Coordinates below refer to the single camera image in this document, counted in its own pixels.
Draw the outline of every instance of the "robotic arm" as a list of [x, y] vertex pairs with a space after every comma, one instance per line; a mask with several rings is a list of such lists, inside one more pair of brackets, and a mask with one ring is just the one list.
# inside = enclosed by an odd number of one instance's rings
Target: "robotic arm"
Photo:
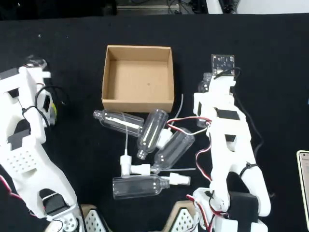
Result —
[[[45, 90], [45, 60], [30, 59], [23, 67], [0, 73], [0, 164], [19, 196], [38, 218], [60, 220], [61, 231], [84, 232], [75, 192], [64, 173], [47, 156], [44, 128], [55, 124], [56, 108]], [[16, 131], [21, 120], [30, 128]]]
[[[213, 166], [210, 187], [198, 188], [193, 194], [203, 208], [197, 208], [197, 211], [201, 218], [204, 213], [206, 224], [211, 221], [214, 211], [221, 212], [212, 221], [216, 232], [267, 232], [267, 226], [258, 216], [266, 217], [270, 213], [268, 192], [263, 174], [256, 165], [246, 116], [234, 105], [230, 93], [236, 83], [235, 69], [225, 67], [229, 63], [234, 67], [234, 57], [213, 55], [212, 61], [213, 73], [204, 75], [199, 86], [201, 92], [194, 94], [194, 114], [211, 120], [207, 136], [211, 141]], [[223, 70], [231, 72], [218, 77]], [[206, 123], [199, 119], [198, 125], [206, 126]], [[226, 178], [229, 172], [240, 176], [250, 194], [228, 192]]]

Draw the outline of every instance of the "black cloth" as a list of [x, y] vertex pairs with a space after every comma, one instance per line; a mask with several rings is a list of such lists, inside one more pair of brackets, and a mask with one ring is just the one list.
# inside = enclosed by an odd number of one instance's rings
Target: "black cloth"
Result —
[[[16, 67], [30, 54], [48, 61], [54, 85], [63, 87], [72, 103], [58, 108], [57, 125], [46, 130], [47, 142], [43, 146], [47, 154], [65, 173], [79, 203], [96, 205], [114, 232], [136, 232], [161, 230], [176, 201], [185, 200], [186, 194], [208, 187], [209, 183], [198, 171], [183, 172], [192, 177], [191, 186], [172, 186], [155, 197], [122, 201], [112, 198], [112, 177], [120, 175], [119, 157], [124, 152], [125, 135], [103, 128], [92, 117], [94, 110], [102, 109], [106, 46], [171, 46], [175, 104], [170, 115], [177, 112], [183, 93], [180, 117], [193, 114], [193, 93], [203, 73], [211, 71], [211, 54], [235, 55], [236, 65], [242, 68], [236, 92], [265, 140], [257, 164], [268, 191], [274, 194], [271, 213], [262, 221], [271, 232], [306, 231], [296, 152], [309, 149], [308, 22], [309, 14], [0, 22], [0, 70]], [[179, 125], [197, 130], [194, 120]], [[259, 139], [251, 131], [255, 147]], [[207, 145], [206, 136], [197, 135], [175, 168], [194, 167], [194, 153]], [[141, 163], [136, 158], [136, 138], [129, 137], [128, 151], [133, 163]], [[152, 163], [153, 155], [146, 161]], [[210, 154], [202, 155], [200, 163], [210, 173]], [[229, 176], [228, 186], [230, 190], [242, 188], [233, 176]], [[44, 222], [28, 216], [26, 206], [8, 199], [4, 188], [0, 188], [1, 229], [42, 231]]]

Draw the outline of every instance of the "plastic bottle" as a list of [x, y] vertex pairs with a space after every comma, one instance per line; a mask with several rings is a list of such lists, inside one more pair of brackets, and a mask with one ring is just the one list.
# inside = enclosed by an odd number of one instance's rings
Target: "plastic bottle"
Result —
[[[186, 128], [181, 128], [187, 133], [191, 133]], [[151, 171], [158, 174], [161, 170], [170, 169], [177, 160], [189, 149], [195, 141], [194, 135], [187, 135], [181, 131], [173, 134], [162, 150], [154, 156], [154, 165]]]
[[164, 128], [167, 120], [168, 114], [163, 110], [156, 109], [148, 115], [137, 141], [139, 148], [137, 157], [139, 159], [145, 159], [148, 153], [155, 150], [161, 130]]
[[112, 192], [115, 200], [148, 197], [158, 195], [169, 185], [189, 185], [190, 177], [171, 173], [170, 176], [160, 177], [151, 175], [133, 175], [126, 178], [112, 179]]
[[127, 130], [128, 134], [135, 137], [140, 136], [144, 123], [144, 119], [141, 117], [109, 110], [95, 110], [93, 112], [93, 117], [98, 119], [101, 125], [107, 128], [122, 133], [126, 133]]

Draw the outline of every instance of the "open cardboard box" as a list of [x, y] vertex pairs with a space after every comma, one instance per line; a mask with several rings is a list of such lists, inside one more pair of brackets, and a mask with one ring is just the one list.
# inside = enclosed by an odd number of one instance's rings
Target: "open cardboard box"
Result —
[[170, 47], [107, 46], [102, 102], [120, 112], [170, 112], [174, 103]]

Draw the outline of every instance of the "electronic device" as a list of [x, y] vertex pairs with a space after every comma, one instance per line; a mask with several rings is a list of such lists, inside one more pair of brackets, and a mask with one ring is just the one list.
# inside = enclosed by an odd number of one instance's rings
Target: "electronic device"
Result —
[[299, 171], [300, 186], [303, 195], [307, 228], [309, 230], [309, 151], [297, 152], [297, 164]]

